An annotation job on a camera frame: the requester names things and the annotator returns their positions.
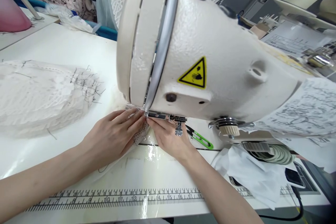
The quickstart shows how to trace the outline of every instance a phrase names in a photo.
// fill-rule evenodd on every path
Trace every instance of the pink object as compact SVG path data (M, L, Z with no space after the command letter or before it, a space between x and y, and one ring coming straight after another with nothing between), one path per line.
M0 0L0 32L21 32L31 22L14 0Z

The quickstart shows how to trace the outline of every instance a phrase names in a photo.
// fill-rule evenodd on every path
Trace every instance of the white sewing machine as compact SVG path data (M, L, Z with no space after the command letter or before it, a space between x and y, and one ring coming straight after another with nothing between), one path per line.
M118 87L149 116L210 120L229 137L281 106L311 77L210 0L126 0Z

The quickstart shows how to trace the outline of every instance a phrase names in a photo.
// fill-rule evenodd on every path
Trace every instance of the forearm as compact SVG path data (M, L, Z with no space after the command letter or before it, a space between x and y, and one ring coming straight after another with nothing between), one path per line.
M78 148L0 180L0 223L86 176L89 162Z
M250 204L198 152L181 163L219 224L263 223Z

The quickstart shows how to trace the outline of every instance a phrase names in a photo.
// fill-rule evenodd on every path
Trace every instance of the white table surface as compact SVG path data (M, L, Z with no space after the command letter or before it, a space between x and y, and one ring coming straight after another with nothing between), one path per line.
M0 33L0 50L14 44L15 42L18 42L19 40L29 36L30 34L33 34L34 32L37 32L38 30L41 30L51 23L59 22L57 17L48 16L39 12L38 14L43 17L43 20L34 20L33 14L28 9L21 7L21 10L31 20L33 25L25 31L16 33Z
M81 31L72 31L51 24L14 45L0 51L0 60L38 60L54 64L87 67L105 82L106 90L101 104L93 104L80 121L50 135L34 139L11 139L0 136L0 178L4 178L37 165L77 145L94 123L111 110L111 97L117 90L116 45L112 40ZM207 122L192 119L188 123L203 136L215 137L206 129ZM200 150L211 162L218 152ZM196 187L184 168L171 156L156 146L138 146L121 159L103 178L88 185L85 180L70 189L121 189L121 188L194 188ZM266 208L255 199L247 200L254 209ZM329 204L323 194L302 195L304 205ZM281 196L277 207L294 206L290 196ZM92 208L24 212L8 223L92 223L124 219L183 216L208 213L205 203L143 205L133 207Z

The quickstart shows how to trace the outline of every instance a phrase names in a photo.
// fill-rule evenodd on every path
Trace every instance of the right hand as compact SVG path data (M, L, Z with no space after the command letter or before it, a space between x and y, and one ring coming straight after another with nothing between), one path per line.
M114 111L100 119L78 145L80 154L91 161L86 169L93 172L121 158L133 145L133 136L145 120L144 112L135 108Z
M190 143L185 124L182 136L175 135L175 123L162 119L147 118L147 123L155 133L158 145L180 163L189 160L196 152Z

